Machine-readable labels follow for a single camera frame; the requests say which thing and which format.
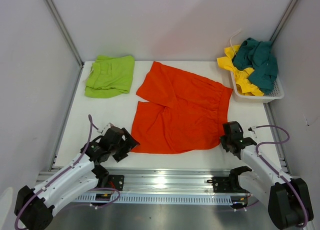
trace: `plastic basket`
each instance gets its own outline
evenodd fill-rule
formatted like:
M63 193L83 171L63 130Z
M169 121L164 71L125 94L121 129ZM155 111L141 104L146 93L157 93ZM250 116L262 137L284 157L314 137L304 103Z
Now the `plastic basket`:
M275 99L282 99L285 96L284 89L282 88L281 81L279 76L273 83L273 90L270 94L265 96L244 96L240 94L237 90L235 76L233 72L231 73L231 81L234 89L234 98L238 102L260 102L260 103L268 103Z

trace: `wall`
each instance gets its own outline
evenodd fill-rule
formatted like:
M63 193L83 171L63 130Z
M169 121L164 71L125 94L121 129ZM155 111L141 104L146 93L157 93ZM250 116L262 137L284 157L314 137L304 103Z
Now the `wall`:
M49 163L79 67L43 0L0 0L0 12L0 195L13 187L15 204ZM11 207L3 229L14 219Z
M274 50L285 97L271 105L277 124L291 134L285 155L292 173L308 183L316 229L320 229L319 12L319 0L301 0L277 39Z
M215 60L230 36L269 40L290 0L53 0L84 61Z

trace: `teal cloth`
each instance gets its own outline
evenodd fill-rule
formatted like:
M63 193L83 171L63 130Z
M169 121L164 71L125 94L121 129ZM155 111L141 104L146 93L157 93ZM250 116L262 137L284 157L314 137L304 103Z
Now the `teal cloth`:
M134 67L135 59L132 56L98 56L92 64L84 94L94 98L110 98L129 93Z
M249 81L258 86L265 94L274 89L274 81L278 75L278 64L271 54L272 42L259 42L253 38L245 40L234 57L233 65L238 70L252 67L254 72L248 77Z

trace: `table surface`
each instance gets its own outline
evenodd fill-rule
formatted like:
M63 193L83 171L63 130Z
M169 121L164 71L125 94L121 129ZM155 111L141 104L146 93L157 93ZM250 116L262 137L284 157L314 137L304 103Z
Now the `table surface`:
M136 91L143 83L153 62L136 62L133 82L129 94L122 94L108 99L96 99L85 96L85 80L90 73L93 62L86 62L82 70L80 82L73 100L71 111L58 150L55 166L68 164L84 146L89 134L88 114L92 115L93 122L98 128L105 127L112 122L119 128L126 128L131 132L132 123L136 114L138 101L146 101L136 95ZM230 73L220 69L216 62L161 62L163 64L189 71L207 77L231 87ZM245 131L244 136L251 136L246 131L251 126L268 124L265 108L262 103L240 103L235 101L232 94L228 110L228 121L238 121ZM273 141L269 128L256 131L258 142ZM98 136L93 131L92 139ZM280 167L277 150L274 145L261 146L269 159ZM107 168L130 169L174 169L174 170L221 170L242 166L244 163L231 153L226 153L221 145L210 150L195 150L182 154L145 154L130 152L122 161L110 157L102 164Z

